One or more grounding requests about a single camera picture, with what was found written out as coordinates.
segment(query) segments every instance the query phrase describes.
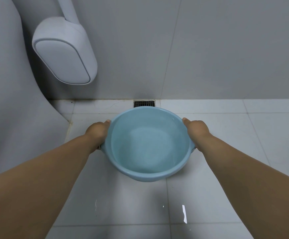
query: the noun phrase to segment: floor drain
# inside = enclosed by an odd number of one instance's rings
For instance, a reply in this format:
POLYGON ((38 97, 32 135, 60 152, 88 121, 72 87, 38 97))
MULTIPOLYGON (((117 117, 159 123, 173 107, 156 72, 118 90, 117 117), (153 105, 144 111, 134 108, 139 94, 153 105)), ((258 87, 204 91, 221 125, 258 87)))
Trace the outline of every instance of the floor drain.
POLYGON ((133 107, 138 106, 156 106, 154 101, 134 101, 133 107))

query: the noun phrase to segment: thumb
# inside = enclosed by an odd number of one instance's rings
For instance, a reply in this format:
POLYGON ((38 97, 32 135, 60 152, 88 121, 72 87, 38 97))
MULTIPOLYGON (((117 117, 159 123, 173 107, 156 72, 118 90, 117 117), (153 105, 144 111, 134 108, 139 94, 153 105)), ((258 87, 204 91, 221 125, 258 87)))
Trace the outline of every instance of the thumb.
POLYGON ((110 123, 111 123, 111 121, 110 121, 110 120, 106 120, 106 121, 104 122, 104 125, 105 125, 107 128, 109 128, 109 126, 110 126, 110 123))
POLYGON ((191 123, 191 121, 188 118, 185 118, 185 117, 182 119, 182 121, 183 121, 183 123, 184 123, 184 125, 186 127, 191 123))

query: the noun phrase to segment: blue plastic basin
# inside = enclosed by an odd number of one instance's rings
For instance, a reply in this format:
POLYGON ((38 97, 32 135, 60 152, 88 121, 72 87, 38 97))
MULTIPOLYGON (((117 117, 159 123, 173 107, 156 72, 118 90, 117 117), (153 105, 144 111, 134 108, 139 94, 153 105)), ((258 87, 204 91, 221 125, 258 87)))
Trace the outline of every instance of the blue plastic basin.
POLYGON ((162 108, 141 106, 111 121, 100 149, 121 173, 152 182, 178 172, 195 146, 180 117, 162 108))

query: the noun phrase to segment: gray wall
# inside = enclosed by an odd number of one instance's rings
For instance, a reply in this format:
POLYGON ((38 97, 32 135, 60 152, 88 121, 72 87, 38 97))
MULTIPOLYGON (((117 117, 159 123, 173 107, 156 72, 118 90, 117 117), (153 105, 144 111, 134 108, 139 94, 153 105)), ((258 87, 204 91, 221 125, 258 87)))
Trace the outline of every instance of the gray wall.
MULTIPOLYGON (((27 40, 57 0, 13 0, 27 40)), ((98 60, 89 85, 56 80, 29 56, 52 99, 289 98, 289 0, 73 0, 98 60)))
POLYGON ((0 0, 0 173, 61 145, 68 126, 35 82, 15 6, 0 0))

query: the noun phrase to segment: forearm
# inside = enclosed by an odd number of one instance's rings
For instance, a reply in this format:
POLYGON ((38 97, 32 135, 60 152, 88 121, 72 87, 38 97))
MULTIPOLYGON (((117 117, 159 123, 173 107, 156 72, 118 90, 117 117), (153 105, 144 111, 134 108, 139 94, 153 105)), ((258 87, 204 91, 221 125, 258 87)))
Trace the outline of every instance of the forearm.
POLYGON ((80 136, 0 174, 0 238, 44 238, 96 146, 80 136))
POLYGON ((289 177, 212 135, 195 142, 253 237, 289 237, 289 177))

